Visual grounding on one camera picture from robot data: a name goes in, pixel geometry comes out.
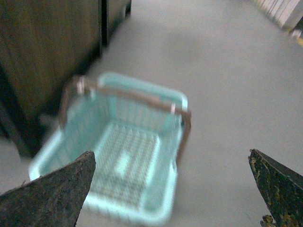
basket mesh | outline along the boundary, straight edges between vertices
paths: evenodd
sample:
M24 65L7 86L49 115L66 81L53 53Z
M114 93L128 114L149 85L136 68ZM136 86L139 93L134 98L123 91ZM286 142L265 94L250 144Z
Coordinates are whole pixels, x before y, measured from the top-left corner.
M111 125L105 143L95 151L97 164L91 191L138 208L158 142L155 133Z

shopping basket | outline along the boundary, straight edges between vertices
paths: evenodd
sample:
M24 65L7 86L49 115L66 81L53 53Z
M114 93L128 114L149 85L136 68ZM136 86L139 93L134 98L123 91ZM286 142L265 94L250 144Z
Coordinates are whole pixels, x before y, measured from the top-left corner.
M82 94L68 109L73 89ZM95 153L84 206L133 224L160 226L171 215L179 163L191 127L180 92L105 73L74 77L63 91L60 128L29 167L31 180Z

wooden panel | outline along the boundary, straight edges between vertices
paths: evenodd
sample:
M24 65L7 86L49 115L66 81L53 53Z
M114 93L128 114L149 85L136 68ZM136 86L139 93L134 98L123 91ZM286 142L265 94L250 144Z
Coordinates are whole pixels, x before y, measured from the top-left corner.
M14 141L21 156L33 157L40 149L39 133L34 122L25 118L13 89L0 65L0 123L7 136Z
M0 62L28 120L98 43L98 0L0 0Z

basket bottom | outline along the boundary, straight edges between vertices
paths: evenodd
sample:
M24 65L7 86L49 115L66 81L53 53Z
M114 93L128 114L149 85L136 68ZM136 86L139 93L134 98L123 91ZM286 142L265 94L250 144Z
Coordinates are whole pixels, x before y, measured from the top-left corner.
M159 147L156 133L111 122L94 149L96 170L90 191L114 204L139 209Z

gray floor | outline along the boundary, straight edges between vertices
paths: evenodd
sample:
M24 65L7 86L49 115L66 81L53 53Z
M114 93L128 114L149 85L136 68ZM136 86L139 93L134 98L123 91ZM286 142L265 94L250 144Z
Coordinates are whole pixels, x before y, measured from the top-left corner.
M251 148L303 174L302 59L249 0L133 1L89 75L120 72L188 96L193 127L166 226L258 226L269 211ZM2 147L0 193L28 180L27 161ZM123 224L82 210L77 226Z

